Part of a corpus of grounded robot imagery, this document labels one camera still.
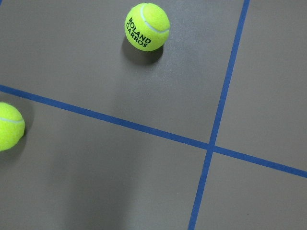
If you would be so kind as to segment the yellow tennis ball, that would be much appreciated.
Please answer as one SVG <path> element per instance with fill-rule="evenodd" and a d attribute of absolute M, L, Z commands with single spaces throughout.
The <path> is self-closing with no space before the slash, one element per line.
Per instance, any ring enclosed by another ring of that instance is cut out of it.
<path fill-rule="evenodd" d="M 126 38 L 141 51 L 151 52 L 162 47 L 169 37 L 169 30 L 167 14 L 153 3 L 134 6 L 125 19 Z"/>
<path fill-rule="evenodd" d="M 9 150 L 23 137 L 25 121 L 12 105 L 0 103 L 0 150 Z"/>

